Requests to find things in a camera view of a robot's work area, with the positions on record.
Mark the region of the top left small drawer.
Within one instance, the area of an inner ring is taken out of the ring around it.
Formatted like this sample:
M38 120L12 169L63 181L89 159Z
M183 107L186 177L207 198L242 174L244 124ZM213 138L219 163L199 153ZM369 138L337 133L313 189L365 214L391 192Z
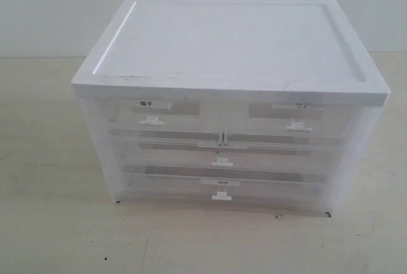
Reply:
M102 109L110 128L220 134L222 105L204 100L112 100Z

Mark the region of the wide drawer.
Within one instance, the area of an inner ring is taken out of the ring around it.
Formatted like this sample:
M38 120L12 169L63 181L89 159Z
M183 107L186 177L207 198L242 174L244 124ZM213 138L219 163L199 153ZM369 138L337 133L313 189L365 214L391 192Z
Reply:
M146 175L203 176L251 171L326 174L342 139L307 134L231 134L161 130L108 131L120 167Z
M122 165L117 200L163 199L332 213L322 175L219 167Z

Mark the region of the white translucent drawer cabinet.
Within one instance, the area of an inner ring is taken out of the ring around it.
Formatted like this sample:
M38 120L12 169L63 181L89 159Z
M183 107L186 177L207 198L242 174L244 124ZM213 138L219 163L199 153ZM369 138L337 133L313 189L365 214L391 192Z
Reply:
M333 212L390 95L335 0L125 0L72 78L111 198L121 168L112 100L340 107L348 127L326 179ZM163 200L163 199L130 199Z

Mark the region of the small drawer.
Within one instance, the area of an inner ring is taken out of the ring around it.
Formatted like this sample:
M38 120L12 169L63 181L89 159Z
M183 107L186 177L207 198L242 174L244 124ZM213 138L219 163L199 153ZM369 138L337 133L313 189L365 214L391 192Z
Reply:
M340 107L237 102L227 108L224 129L228 134L339 138L348 127L347 113Z
M110 128L220 134L222 105L204 100L112 100L102 109Z

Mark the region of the top right small drawer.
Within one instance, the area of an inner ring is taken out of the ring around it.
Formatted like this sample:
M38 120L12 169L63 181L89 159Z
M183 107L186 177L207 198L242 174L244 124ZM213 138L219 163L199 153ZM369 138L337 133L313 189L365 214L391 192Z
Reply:
M347 113L340 107L237 102L227 108L224 129L228 134L339 138L348 127Z

